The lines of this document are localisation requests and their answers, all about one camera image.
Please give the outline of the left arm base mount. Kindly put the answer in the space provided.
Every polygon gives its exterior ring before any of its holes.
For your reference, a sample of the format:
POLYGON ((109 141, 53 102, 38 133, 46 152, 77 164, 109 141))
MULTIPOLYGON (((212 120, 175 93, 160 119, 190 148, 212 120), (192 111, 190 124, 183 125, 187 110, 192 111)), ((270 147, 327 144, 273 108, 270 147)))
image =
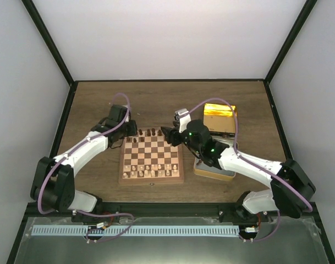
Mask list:
MULTIPOLYGON (((102 202, 99 205, 96 205, 94 210, 90 212, 93 215, 111 215, 120 212, 120 205, 117 203, 102 202)), ((93 217, 86 214, 77 213, 71 217, 72 222, 74 223, 83 223, 83 224, 98 224, 100 222, 115 223, 119 220, 119 216, 114 217, 93 217)))

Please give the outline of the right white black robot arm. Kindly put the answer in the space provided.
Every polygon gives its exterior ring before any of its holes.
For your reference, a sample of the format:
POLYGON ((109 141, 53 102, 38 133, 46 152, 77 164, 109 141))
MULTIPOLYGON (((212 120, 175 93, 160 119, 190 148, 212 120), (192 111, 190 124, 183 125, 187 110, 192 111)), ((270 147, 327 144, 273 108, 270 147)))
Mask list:
POLYGON ((316 188, 295 160, 269 161, 242 153, 235 145, 214 139, 200 119, 175 121, 172 128, 161 127, 161 132, 170 145, 183 144, 203 164, 242 174, 267 187, 240 197, 240 205, 235 208, 239 220, 247 222, 265 211, 278 211, 291 218, 313 211, 310 199, 316 188))

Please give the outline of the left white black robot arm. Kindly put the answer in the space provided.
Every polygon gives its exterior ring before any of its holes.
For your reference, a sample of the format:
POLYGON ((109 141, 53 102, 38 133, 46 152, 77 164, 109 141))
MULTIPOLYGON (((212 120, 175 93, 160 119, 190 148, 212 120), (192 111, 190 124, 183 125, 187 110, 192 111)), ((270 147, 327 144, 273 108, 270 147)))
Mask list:
POLYGON ((103 207, 93 194, 75 189, 77 173, 95 156, 111 149, 119 140, 137 134, 136 122, 131 119, 128 105, 114 104, 109 115, 99 121, 76 145, 53 158, 39 160, 30 197, 37 201, 38 211, 64 212, 67 210, 84 212, 91 222, 103 217, 103 207))

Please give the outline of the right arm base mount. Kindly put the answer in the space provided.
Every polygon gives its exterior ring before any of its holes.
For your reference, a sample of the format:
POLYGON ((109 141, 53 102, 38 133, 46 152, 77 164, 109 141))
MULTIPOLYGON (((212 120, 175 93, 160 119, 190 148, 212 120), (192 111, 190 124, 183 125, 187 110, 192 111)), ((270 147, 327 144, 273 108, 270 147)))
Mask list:
POLYGON ((241 204, 236 202, 222 203, 218 205, 218 218, 220 222, 232 223, 256 223, 266 220, 267 217, 258 216, 248 212, 241 204))

